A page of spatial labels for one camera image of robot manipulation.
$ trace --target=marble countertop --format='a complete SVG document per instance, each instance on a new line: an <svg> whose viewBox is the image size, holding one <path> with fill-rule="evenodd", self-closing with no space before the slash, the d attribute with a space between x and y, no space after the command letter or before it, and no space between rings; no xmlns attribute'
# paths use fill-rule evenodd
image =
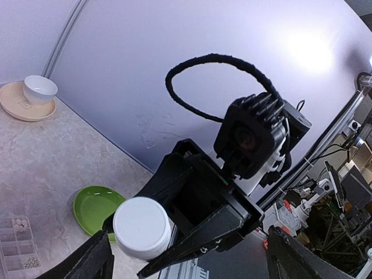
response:
<svg viewBox="0 0 372 279"><path fill-rule="evenodd" d="M129 198L151 177L64 103L56 102L55 114L36 123L14 119L0 109L0 214L28 216L44 271L89 238L73 214L80 189L104 185ZM136 278L144 264L127 257L116 244L112 249L113 278Z"/></svg>

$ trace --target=black fuzzy cable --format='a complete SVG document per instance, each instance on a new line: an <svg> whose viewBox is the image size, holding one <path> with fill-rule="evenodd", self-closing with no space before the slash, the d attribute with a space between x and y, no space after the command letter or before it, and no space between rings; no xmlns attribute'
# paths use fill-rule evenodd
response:
<svg viewBox="0 0 372 279"><path fill-rule="evenodd" d="M206 63L224 63L224 64L229 64L234 67L236 67L240 71L244 71L248 74L251 74L254 76L259 83L265 88L266 92L269 94L274 95L277 99L279 99L279 103L283 103L282 97L279 95L278 91L274 88L273 84L271 81L262 73L260 70L258 70L254 65L242 60L238 59L229 55L221 55L221 54L216 54L216 53L211 53L205 56L200 56L200 57L195 57L192 59L189 59L185 62L180 63L173 69L171 69L166 78L165 78L165 85L166 88L172 97L173 100L175 100L178 104L186 108L187 110L191 111L192 113L199 115L205 119L212 120L215 122L222 123L223 119L219 118L217 116L212 116L209 115L205 112L202 112L193 106L187 104L184 102L173 90L172 86L172 78L176 76L177 74L181 73L182 71L196 66L196 65L201 65L201 64L206 64Z"/></svg>

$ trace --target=clear plastic compartment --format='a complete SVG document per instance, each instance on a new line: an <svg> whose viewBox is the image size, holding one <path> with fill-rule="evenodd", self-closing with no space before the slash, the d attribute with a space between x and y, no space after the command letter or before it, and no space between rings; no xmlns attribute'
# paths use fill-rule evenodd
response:
<svg viewBox="0 0 372 279"><path fill-rule="evenodd" d="M0 229L0 242L15 241L16 234L14 228L1 228Z"/></svg>
<svg viewBox="0 0 372 279"><path fill-rule="evenodd" d="M0 251L0 279L31 279L42 274L26 216L0 216Z"/></svg>
<svg viewBox="0 0 372 279"><path fill-rule="evenodd" d="M33 238L31 229L27 227L24 231L16 231L16 238L18 241L31 240Z"/></svg>
<svg viewBox="0 0 372 279"><path fill-rule="evenodd" d="M12 218L0 217L0 228L13 228Z"/></svg>
<svg viewBox="0 0 372 279"><path fill-rule="evenodd" d="M19 255L17 242L1 242L2 254L6 257Z"/></svg>
<svg viewBox="0 0 372 279"><path fill-rule="evenodd" d="M19 252L21 255L35 254L36 249L33 241L25 240L18 242Z"/></svg>

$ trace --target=black cable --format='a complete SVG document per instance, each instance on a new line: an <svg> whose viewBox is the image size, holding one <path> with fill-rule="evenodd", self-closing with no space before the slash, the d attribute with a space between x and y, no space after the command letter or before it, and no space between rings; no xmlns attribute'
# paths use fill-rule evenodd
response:
<svg viewBox="0 0 372 279"><path fill-rule="evenodd" d="M304 186L304 185L306 185L307 183L310 183L310 182L312 182L312 183L317 183L314 179L310 179L310 180L308 180L307 182L304 182L304 183L298 184L298 185L293 186L293 187L291 187L291 188L288 188L288 189L286 189L286 190L297 189L297 188L300 188L301 186Z"/></svg>
<svg viewBox="0 0 372 279"><path fill-rule="evenodd" d="M217 116L209 115L209 114L207 114L205 112L202 112L202 111L194 108L193 106L187 104L173 90L172 78L174 76L176 76L177 74L181 73L182 71L184 71L184 70L186 70L190 67L193 67L193 66L196 66L196 65L201 65L201 64L206 64L206 63L225 63L225 64L229 64L229 65L232 65L232 66L236 67L238 70L244 71L244 72L254 76L254 78L257 79L257 81L265 88L267 93L274 95L279 100L279 103L283 103L282 97L280 96L278 91L274 88L271 81L262 72L260 72L254 65L252 65L252 64L250 64L250 63L248 63L248 62L246 62L242 59L238 59L238 58L235 58L235 57L232 57L232 56L211 53L211 54L208 54L208 55L195 57L195 58L192 58L192 59L189 59L185 62L180 63L179 65L177 65L176 67L171 69L168 72L168 74L165 78L165 85L166 85L166 88L169 92L169 95L172 97L172 99L174 101L176 101L179 105L183 106L184 108L186 108L190 112L192 112L196 115L199 115L199 116L201 116L205 119L208 119L208 120L212 120L212 121L219 122L219 123L223 122L222 118L219 118Z"/></svg>
<svg viewBox="0 0 372 279"><path fill-rule="evenodd" d="M321 170L321 172L320 172L318 178L316 179L316 181L319 182L321 176L322 176L323 174L325 174L326 172L327 172L327 169L326 169L326 167L325 167L324 169Z"/></svg>
<svg viewBox="0 0 372 279"><path fill-rule="evenodd" d="M343 150L346 150L346 148L344 148L342 145L340 145L340 144L331 144L330 146L328 146L323 152L322 152L322 154L325 152L325 151L327 151L328 149L330 149L331 147L333 147L333 146L338 146L338 147L340 147L340 148L342 148ZM323 158L323 155L319 155L318 157L315 157L315 158L313 158L311 161L310 161L310 163L312 163L312 162L314 162L315 160L317 160L317 159L320 159L320 158Z"/></svg>
<svg viewBox="0 0 372 279"><path fill-rule="evenodd" d="M337 149L336 151L333 151L333 152L330 152L330 153L324 154L324 155L322 155L322 156L318 156L318 157L312 159L310 162L312 163L312 162L314 162L314 160L318 160L318 159L321 159L321 158L324 158L324 157L330 156L330 155L332 155L332 154L334 154L334 153L337 153L337 152L339 152L339 151L347 151L347 149L344 149L344 148L342 148L342 149Z"/></svg>
<svg viewBox="0 0 372 279"><path fill-rule="evenodd" d="M298 102L297 104L297 107L296 107L296 110L298 110L299 112L302 110L303 106L305 105L305 100L301 100Z"/></svg>

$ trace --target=white bottle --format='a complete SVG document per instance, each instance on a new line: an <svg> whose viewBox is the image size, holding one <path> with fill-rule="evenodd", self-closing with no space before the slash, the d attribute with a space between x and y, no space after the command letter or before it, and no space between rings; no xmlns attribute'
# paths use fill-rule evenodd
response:
<svg viewBox="0 0 372 279"><path fill-rule="evenodd" d="M113 220L116 243L128 256L151 260L163 253L171 229L164 208L142 196L129 199L116 210Z"/></svg>

